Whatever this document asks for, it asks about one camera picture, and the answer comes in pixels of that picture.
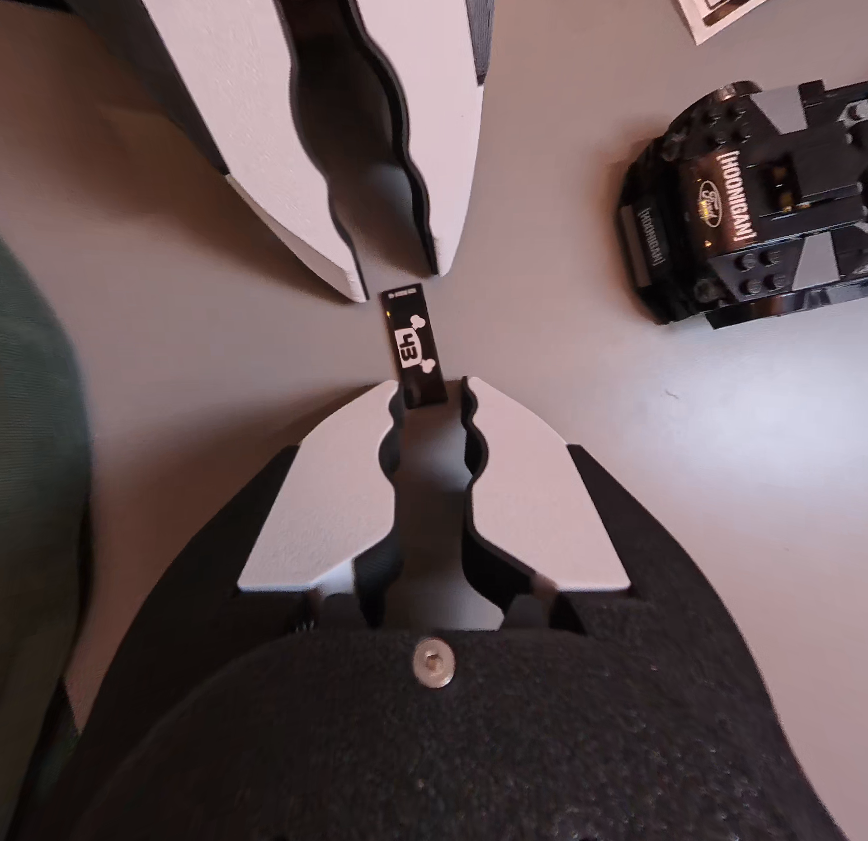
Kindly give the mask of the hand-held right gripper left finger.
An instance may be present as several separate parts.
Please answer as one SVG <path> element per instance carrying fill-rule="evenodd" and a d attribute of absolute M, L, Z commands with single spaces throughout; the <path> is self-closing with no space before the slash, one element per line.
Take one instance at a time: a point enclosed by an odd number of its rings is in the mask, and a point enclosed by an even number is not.
<path fill-rule="evenodd" d="M 371 628 L 403 567 L 394 476 L 403 388 L 386 380 L 316 425 L 286 477 L 237 580 L 244 594 L 296 594 L 320 616 L 349 596 Z"/>

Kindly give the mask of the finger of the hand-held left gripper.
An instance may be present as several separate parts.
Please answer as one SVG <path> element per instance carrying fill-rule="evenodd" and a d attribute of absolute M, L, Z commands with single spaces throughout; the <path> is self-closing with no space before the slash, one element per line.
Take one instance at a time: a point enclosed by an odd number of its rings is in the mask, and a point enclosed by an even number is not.
<path fill-rule="evenodd" d="M 227 170 L 271 232 L 344 298 L 361 302 L 352 239 L 299 133 L 296 61 L 280 0 L 142 0 Z"/>
<path fill-rule="evenodd" d="M 344 0 L 385 87 L 393 152 L 430 269 L 445 276 L 472 195 L 483 110 L 467 0 Z"/>

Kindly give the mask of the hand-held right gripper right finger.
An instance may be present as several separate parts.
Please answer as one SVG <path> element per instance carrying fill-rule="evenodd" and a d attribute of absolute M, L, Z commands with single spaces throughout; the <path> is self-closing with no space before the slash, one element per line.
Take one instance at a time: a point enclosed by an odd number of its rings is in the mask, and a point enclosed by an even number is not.
<path fill-rule="evenodd" d="M 503 613 L 501 629 L 580 630 L 572 601 L 621 599 L 631 580 L 569 445 L 479 377 L 461 385 L 471 479 L 462 572 Z"/>

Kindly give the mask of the black printed lego tile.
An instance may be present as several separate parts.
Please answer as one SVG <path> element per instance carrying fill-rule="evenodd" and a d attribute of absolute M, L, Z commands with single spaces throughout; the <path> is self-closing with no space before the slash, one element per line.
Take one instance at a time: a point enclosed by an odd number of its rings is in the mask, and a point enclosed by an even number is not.
<path fill-rule="evenodd" d="M 430 314 L 421 283 L 380 294 L 407 409 L 448 401 Z"/>

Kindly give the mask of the black lego car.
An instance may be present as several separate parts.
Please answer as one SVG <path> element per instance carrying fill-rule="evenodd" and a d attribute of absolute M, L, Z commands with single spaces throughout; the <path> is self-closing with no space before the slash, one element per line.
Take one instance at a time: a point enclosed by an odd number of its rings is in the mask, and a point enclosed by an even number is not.
<path fill-rule="evenodd" d="M 617 207 L 638 299 L 714 329 L 867 295 L 867 83 L 720 87 L 629 166 Z"/>

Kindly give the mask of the green sweatshirt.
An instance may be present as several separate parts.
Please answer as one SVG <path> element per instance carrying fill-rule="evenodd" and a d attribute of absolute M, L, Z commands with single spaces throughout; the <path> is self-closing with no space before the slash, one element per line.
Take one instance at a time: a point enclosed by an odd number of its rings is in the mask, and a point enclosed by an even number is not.
<path fill-rule="evenodd" d="M 81 617 L 90 431 L 49 302 L 1 250 L 1 828 L 13 825 Z"/>

